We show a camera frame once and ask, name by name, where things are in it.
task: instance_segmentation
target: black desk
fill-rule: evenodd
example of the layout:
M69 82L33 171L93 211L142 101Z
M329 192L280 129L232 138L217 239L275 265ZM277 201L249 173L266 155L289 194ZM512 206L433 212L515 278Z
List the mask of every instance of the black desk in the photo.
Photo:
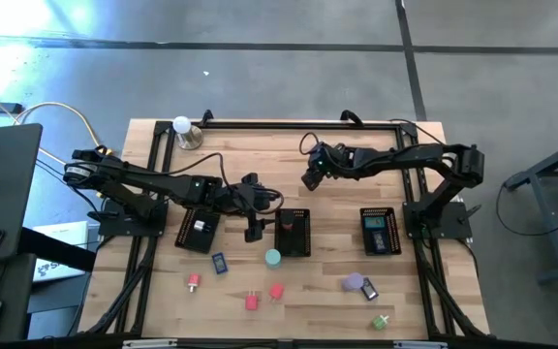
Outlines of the black desk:
M25 338L27 304L36 267L36 256L22 254L0 261L0 341Z
M95 254L22 227L42 126L0 127L0 341L24 339L36 258L92 271Z
M0 258L16 254L43 127L0 127Z

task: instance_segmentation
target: gray floor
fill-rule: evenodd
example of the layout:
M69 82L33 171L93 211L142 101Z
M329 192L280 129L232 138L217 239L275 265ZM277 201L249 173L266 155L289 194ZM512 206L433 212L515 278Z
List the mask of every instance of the gray floor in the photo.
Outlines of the gray floor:
M391 0L20 3L0 0L0 35L402 43ZM558 1L405 4L415 45L558 47ZM558 283L540 287L535 282L539 271L554 266L548 240L506 232L493 211L504 179L558 148L558 55L417 54L416 61L428 120L443 121L450 143L476 143L486 154L486 181L463 196L483 205L472 225L492 332L558 344ZM351 109L364 119L415 119L407 77L404 54L394 52L0 47L0 100L26 106L47 100L69 103L114 148L121 148L130 118L199 117L205 109L220 118L336 119ZM45 125L43 147L60 157L92 146L83 126L66 111L48 108L30 118ZM0 117L0 124L7 122ZM516 229L543 229L534 209L521 208L532 202L525 191L504 198L504 215ZM86 211L81 199L36 171L26 226L82 219ZM70 300L75 297L62 306L74 304ZM34 304L35 310L53 306ZM71 316L72 311L61 313ZM45 322L42 315L39 320Z

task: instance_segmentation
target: red object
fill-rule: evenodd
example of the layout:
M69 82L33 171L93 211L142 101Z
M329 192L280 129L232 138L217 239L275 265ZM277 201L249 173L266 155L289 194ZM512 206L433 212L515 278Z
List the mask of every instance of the red object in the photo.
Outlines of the red object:
M258 310L258 296L249 295L244 299L244 308L247 310Z
M272 285L272 287L270 288L270 296L274 299L274 300L280 300L281 297L283 296L283 290L285 288L283 287L282 284L274 284Z
M191 292L195 291L195 288L200 285L200 275L191 274L189 275L189 289Z

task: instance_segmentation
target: wooden table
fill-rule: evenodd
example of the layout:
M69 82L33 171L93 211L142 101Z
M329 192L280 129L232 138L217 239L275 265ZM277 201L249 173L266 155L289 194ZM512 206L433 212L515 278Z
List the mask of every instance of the wooden table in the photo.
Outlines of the wooden table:
M147 164L152 131L156 120L131 120L122 159ZM438 122L419 124L441 140ZM278 270L269 270L264 253L273 247L274 227L266 227L263 239L245 243L246 219L223 217L212 244L211 254L223 252L230 271L216 275L210 255L174 247L185 210L171 204L168 227L160 239L143 328L144 336L162 337L291 337L318 339L406 339L426 338L417 267L412 243L405 237L401 205L405 201L399 171L380 173L357 182L351 179L325 179L308 191L300 181L307 168L307 157L298 153L299 130L206 130L201 148L176 148L171 161L175 170L203 156L220 151L225 157L228 180L238 182L256 172L266 187L280 190L284 207L309 208L312 216L312 256L284 258ZM391 132L323 131L316 134L326 143L396 146ZM422 142L433 142L419 134ZM157 171L162 164L159 161ZM219 174L218 160L196 166L189 174ZM441 181L426 170L430 190ZM361 207L392 206L400 229L402 254L366 257L360 233ZM122 287L131 244L130 238L114 238L100 250L82 311L80 330L95 324ZM441 252L449 291L476 326L488 332L480 285L473 260L460 243L441 240ZM358 271L369 276L380 296L366 301L361 292L342 292L340 280ZM200 287L190 293L191 272L201 275ZM273 283L286 285L283 299L269 302ZM255 291L261 302L257 311L244 308L244 298ZM440 303L433 297L437 324L443 328ZM137 291L129 310L133 322ZM388 315L383 331L371 326L377 315Z

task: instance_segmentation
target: white cable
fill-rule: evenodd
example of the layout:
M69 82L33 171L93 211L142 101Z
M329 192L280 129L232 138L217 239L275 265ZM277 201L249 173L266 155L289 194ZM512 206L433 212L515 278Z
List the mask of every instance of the white cable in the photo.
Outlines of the white cable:
M44 107L44 106L62 107L62 108L65 108L65 109L73 112L85 124L85 127L87 128L87 131L89 132L89 135L92 138L92 141L94 142L94 144L96 144L96 146L99 145L98 139L97 139L96 135L94 134L94 130L92 130L92 127L89 125L89 122L87 122L87 118L80 111L74 109L73 107L71 107L69 105L59 103L59 102L43 102L43 103L37 104L33 107L30 107L30 108L26 109L25 111L21 112L16 117L14 117L9 111L7 111L1 104L0 104L0 110L3 111L5 114L7 114L14 121L14 123L16 125L20 125L20 124L23 123L23 117L26 117L27 115L29 115L29 113L31 113L31 111L34 111L34 110L36 110L40 107ZM50 152L48 152L48 151L46 151L42 148L39 148L39 149L40 149L40 152L42 152L44 155L48 156L49 158L53 159L54 161L60 163L61 165L66 165L66 162L61 160L57 156L51 154Z

